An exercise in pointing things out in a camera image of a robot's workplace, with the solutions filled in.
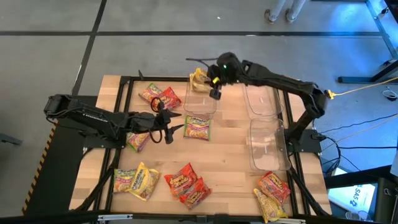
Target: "wooden tabletop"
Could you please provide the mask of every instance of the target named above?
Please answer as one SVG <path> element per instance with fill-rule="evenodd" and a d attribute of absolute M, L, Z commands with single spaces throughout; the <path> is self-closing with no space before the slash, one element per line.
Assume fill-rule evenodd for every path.
<path fill-rule="evenodd" d="M 113 111 L 119 81 L 120 76 L 104 76 L 97 107 Z M 151 112 L 149 105 L 138 96 L 138 93 L 142 92 L 149 83 L 134 82 L 129 111 Z M 187 114 L 183 106 L 187 83 L 154 83 L 163 90 L 171 86 L 182 100 L 182 105 L 173 111 L 181 113 L 183 116 L 172 118 L 171 125 L 183 124 Z M 241 85 L 226 86 L 223 87 L 222 94 L 213 115 L 210 141 L 183 138 L 183 128 L 181 128 L 175 132 L 172 144 L 166 145 L 164 140 L 159 144 L 149 141 L 141 153 L 136 153 L 128 148 L 121 151 L 120 169 L 135 169 L 140 162 L 143 162 L 147 167 L 161 172 L 162 177 L 147 202 L 130 193 L 114 194 L 112 212 L 207 215 L 228 213 L 230 215 L 261 216 L 253 189 L 257 187 L 257 179 L 265 171 L 253 170 L 250 166 L 250 151 L 247 145 L 250 118 L 245 105 L 243 87 Z M 303 103 L 295 95 L 290 95 L 289 98 L 294 120 L 298 120 L 304 112 Z M 124 108 L 125 99 L 124 95 L 120 111 Z M 82 160 L 70 209 L 79 206 L 98 183 L 103 155 L 104 149 L 94 149 Z M 312 153 L 301 153 L 300 155 L 305 185 L 322 208 L 331 213 L 319 159 Z M 213 189 L 213 193 L 192 211 L 188 211 L 184 204 L 173 199 L 169 186 L 163 178 L 165 174 L 177 173 L 189 162 L 198 176 L 202 176 L 207 186 Z M 276 171 L 275 173 L 282 180 L 287 181 L 286 171 Z M 104 208 L 108 184 L 109 181 L 104 187 L 100 208 Z M 297 186 L 296 197 L 298 210 L 303 213 L 300 191 Z M 292 214 L 289 198 L 286 200 L 284 208 L 288 215 Z"/>

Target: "snack bag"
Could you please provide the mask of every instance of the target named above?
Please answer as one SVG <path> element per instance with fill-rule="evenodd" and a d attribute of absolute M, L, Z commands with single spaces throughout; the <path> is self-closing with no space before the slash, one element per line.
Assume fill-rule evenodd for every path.
<path fill-rule="evenodd" d="M 173 89 L 171 87 L 168 87 L 165 91 L 163 91 L 161 94 L 157 95 L 156 97 L 160 98 L 162 102 L 164 103 L 164 109 L 172 109 L 178 105 L 181 104 L 181 100 L 178 98 L 178 96 L 174 93 Z M 154 105 L 151 105 L 153 108 L 155 108 L 157 111 L 157 105 L 159 104 L 158 100 L 154 101 Z"/>
<path fill-rule="evenodd" d="M 189 75 L 191 89 L 197 92 L 209 92 L 211 90 L 211 86 L 205 84 L 205 81 L 208 79 L 207 74 L 201 68 L 197 68 L 195 73 L 191 73 Z"/>
<path fill-rule="evenodd" d="M 198 176 L 193 171 L 191 163 L 188 163 L 177 174 L 164 175 L 164 179 L 169 185 L 173 196 L 179 197 L 198 180 Z"/>
<path fill-rule="evenodd" d="M 268 197 L 273 198 L 279 205 L 283 205 L 290 194 L 287 184 L 279 179 L 272 171 L 266 173 L 258 180 L 261 191 Z"/>
<path fill-rule="evenodd" d="M 261 214 L 265 223 L 268 221 L 277 221 L 279 218 L 288 218 L 282 206 L 278 205 L 275 200 L 265 196 L 258 189 L 254 189 L 254 194 L 259 202 Z"/>
<path fill-rule="evenodd" d="M 141 200 L 147 201 L 159 179 L 160 173 L 155 169 L 148 169 L 143 162 L 137 168 L 129 192 Z"/>
<path fill-rule="evenodd" d="M 189 210 L 195 208 L 201 201 L 211 194 L 209 189 L 200 177 L 184 194 L 180 196 L 180 202 Z"/>
<path fill-rule="evenodd" d="M 210 119 L 185 117 L 184 137 L 210 140 Z"/>
<path fill-rule="evenodd" d="M 136 151 L 141 152 L 149 140 L 149 133 L 127 135 L 127 143 Z"/>
<path fill-rule="evenodd" d="M 127 192 L 136 174 L 136 169 L 115 169 L 113 175 L 113 193 Z"/>
<path fill-rule="evenodd" d="M 161 93 L 162 90 L 151 83 L 142 93 L 138 93 L 138 95 L 148 103 L 151 103 L 152 99 Z"/>

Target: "red snack bag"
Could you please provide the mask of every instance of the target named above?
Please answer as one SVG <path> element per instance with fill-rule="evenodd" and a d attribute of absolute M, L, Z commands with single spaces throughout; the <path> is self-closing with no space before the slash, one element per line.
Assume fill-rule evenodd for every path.
<path fill-rule="evenodd" d="M 172 109 L 178 105 L 181 104 L 181 100 L 178 98 L 178 96 L 174 93 L 171 87 L 168 87 L 165 91 L 163 91 L 161 94 L 157 95 L 156 97 L 160 98 L 162 102 L 164 103 L 164 109 Z M 157 105 L 159 104 L 159 100 L 154 100 L 153 105 L 151 105 L 153 108 L 156 108 L 155 111 L 157 111 Z"/>
<path fill-rule="evenodd" d="M 191 163 L 188 163 L 177 174 L 164 175 L 164 179 L 170 186 L 172 194 L 175 197 L 179 197 L 198 180 L 198 176 L 195 171 L 193 171 Z"/>
<path fill-rule="evenodd" d="M 268 197 L 273 198 L 279 205 L 282 205 L 290 194 L 287 184 L 279 179 L 272 171 L 266 173 L 258 180 L 261 191 Z"/>
<path fill-rule="evenodd" d="M 203 182 L 200 177 L 183 195 L 180 196 L 180 202 L 188 207 L 189 210 L 195 208 L 201 201 L 211 194 L 211 189 Z"/>

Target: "gray floor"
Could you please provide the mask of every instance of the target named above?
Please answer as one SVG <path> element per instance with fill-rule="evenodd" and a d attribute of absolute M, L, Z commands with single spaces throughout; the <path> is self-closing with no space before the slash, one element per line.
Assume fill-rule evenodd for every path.
<path fill-rule="evenodd" d="M 372 0 L 378 11 L 384 2 Z M 363 3 L 307 2 L 294 24 L 283 15 L 264 22 L 271 1 L 109 0 L 100 30 L 250 30 L 377 31 Z M 91 30 L 100 0 L 0 2 L 0 30 Z M 398 46 L 397 24 L 381 19 Z M 42 109 L 47 97 L 70 93 L 87 37 L 0 37 L 0 133 L 24 140 L 21 146 L 0 144 L 0 216 L 20 215 L 39 163 L 50 125 Z M 186 57 L 217 57 L 225 51 L 259 62 L 276 73 L 318 83 L 342 92 L 362 85 L 337 84 L 338 76 L 371 76 L 391 58 L 380 37 L 97 37 L 80 94 L 97 95 L 102 76 L 184 76 L 196 66 Z M 398 92 L 398 86 L 390 86 Z M 318 130 L 374 119 L 397 112 L 398 101 L 386 100 L 377 86 L 330 101 Z M 374 124 L 330 132 L 340 139 Z M 398 119 L 341 141 L 341 146 L 396 146 Z M 390 164 L 394 149 L 346 149 L 343 155 L 360 169 Z M 335 148 L 323 153 L 336 156 Z M 341 166 L 355 170 L 344 159 Z"/>

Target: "person's foot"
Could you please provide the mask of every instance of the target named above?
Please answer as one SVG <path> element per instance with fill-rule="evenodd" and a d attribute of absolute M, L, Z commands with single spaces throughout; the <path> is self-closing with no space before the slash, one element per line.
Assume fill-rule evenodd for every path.
<path fill-rule="evenodd" d="M 267 9 L 266 12 L 264 13 L 264 17 L 266 18 L 266 21 L 268 21 L 269 24 L 274 24 L 275 21 L 272 21 L 269 19 L 270 13 L 271 13 L 271 11 L 269 9 Z"/>
<path fill-rule="evenodd" d="M 285 19 L 286 19 L 286 22 L 292 23 L 292 22 L 294 22 L 294 20 L 296 20 L 296 18 L 294 18 L 294 19 L 290 18 L 289 17 L 289 12 L 290 12 L 290 9 L 286 9 Z"/>

